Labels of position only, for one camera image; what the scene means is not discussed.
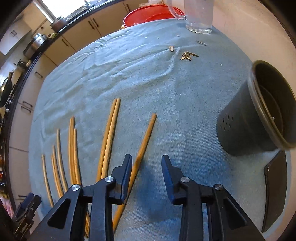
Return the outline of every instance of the clear plastic jug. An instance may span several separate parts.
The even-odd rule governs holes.
[[[172,0],[167,0],[167,4],[176,19],[186,20],[188,30],[200,34],[212,32],[214,0],[184,0],[185,15],[175,12]]]

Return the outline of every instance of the black countertop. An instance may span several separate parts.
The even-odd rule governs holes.
[[[8,103],[6,105],[6,112],[3,117],[3,126],[0,133],[0,155],[4,159],[4,180],[6,182],[6,190],[10,198],[10,202],[12,205],[13,210],[16,210],[15,201],[12,194],[10,179],[9,179],[9,165],[8,165],[8,152],[9,152],[9,139],[10,139],[10,131],[11,131],[11,125],[13,116],[15,113],[15,109],[17,106],[18,99],[20,97],[20,94],[22,92],[22,89],[34,67],[34,65],[37,63],[38,59],[42,56],[42,54],[48,49],[48,47],[60,36],[62,36],[63,33],[65,33],[67,30],[72,28],[74,25],[82,21],[83,19],[89,17],[90,15],[94,14],[97,11],[100,11],[106,7],[109,7],[113,4],[122,2],[123,0],[109,0],[106,1],[98,6],[90,8],[88,11],[82,13],[79,17],[76,17],[74,20],[69,22],[67,26],[65,26],[53,39],[47,39],[34,53],[34,55],[31,57],[31,65],[21,74],[19,77],[17,83],[15,84],[11,96],[8,100]]]

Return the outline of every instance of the cabinet handle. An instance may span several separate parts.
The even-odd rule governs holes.
[[[39,75],[43,79],[43,76],[41,74],[39,74],[37,71],[35,71],[35,74]]]
[[[69,47],[69,45],[68,44],[66,44],[66,42],[62,39],[62,41],[63,41],[63,43],[67,46],[67,47]]]
[[[96,23],[96,20],[93,18],[94,23],[96,24],[97,27],[99,27],[99,25]]]
[[[128,7],[128,10],[131,12],[131,10],[130,10],[130,8],[129,8],[129,5],[128,5],[128,4],[126,4],[126,6]]]
[[[25,110],[27,110],[27,111],[30,112],[30,113],[32,112],[32,110],[28,109],[27,107],[21,106],[20,108],[21,108],[21,109],[25,109]]]
[[[92,29],[94,29],[94,27],[92,26],[91,22],[90,21],[88,21],[88,22],[89,22],[90,26],[92,27]]]
[[[26,101],[22,101],[24,104],[28,104],[31,108],[33,108],[33,106],[30,104],[30,103],[28,103],[28,102],[26,102]]]

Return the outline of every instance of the red plastic basket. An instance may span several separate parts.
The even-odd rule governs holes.
[[[175,11],[179,15],[184,15],[184,13],[174,7]],[[123,20],[124,27],[130,27],[140,23],[146,23],[154,20],[174,18],[170,13],[167,5],[149,5],[145,7],[138,8],[130,12]]]

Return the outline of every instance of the blue tablecloth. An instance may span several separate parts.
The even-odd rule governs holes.
[[[184,51],[199,57],[181,61]],[[196,34],[175,19],[117,31],[71,56],[47,76],[34,110],[29,162],[32,190],[42,197],[40,217],[50,210],[42,173],[43,153],[52,195],[55,202],[58,200],[50,159],[57,128],[61,129],[62,156],[70,183],[68,125],[75,116],[82,183],[92,185],[110,106],[120,97],[109,174],[122,164],[126,153],[135,159],[153,112],[157,120],[116,240],[178,240],[181,206],[172,206],[166,194],[161,171],[164,154],[199,184],[223,184],[261,229],[263,168],[276,152],[232,157],[219,145],[215,130],[219,112],[246,80],[250,67],[250,59],[217,29],[207,35]],[[289,153],[287,163],[290,165]]]

